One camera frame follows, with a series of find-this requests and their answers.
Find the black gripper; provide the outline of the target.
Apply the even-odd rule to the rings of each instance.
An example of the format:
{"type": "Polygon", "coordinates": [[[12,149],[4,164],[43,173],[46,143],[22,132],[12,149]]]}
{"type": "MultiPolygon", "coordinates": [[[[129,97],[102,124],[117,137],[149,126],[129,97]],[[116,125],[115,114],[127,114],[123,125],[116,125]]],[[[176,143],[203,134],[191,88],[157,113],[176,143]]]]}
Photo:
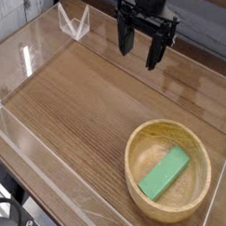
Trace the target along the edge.
{"type": "Polygon", "coordinates": [[[153,70],[166,50],[164,31],[173,38],[179,17],[169,9],[166,0],[117,0],[117,33],[120,53],[125,56],[134,46],[134,29],[153,35],[146,67],[153,70]]]}

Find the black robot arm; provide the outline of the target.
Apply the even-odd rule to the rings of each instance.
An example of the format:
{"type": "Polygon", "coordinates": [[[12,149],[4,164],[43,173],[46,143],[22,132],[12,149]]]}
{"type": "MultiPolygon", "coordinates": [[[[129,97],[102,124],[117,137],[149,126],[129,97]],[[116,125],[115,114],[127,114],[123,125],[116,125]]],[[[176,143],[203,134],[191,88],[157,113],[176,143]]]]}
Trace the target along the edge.
{"type": "Polygon", "coordinates": [[[179,17],[167,8],[166,0],[117,0],[115,10],[120,53],[125,56],[134,47],[135,31],[152,38],[146,67],[153,70],[167,47],[176,40],[179,17]]]}

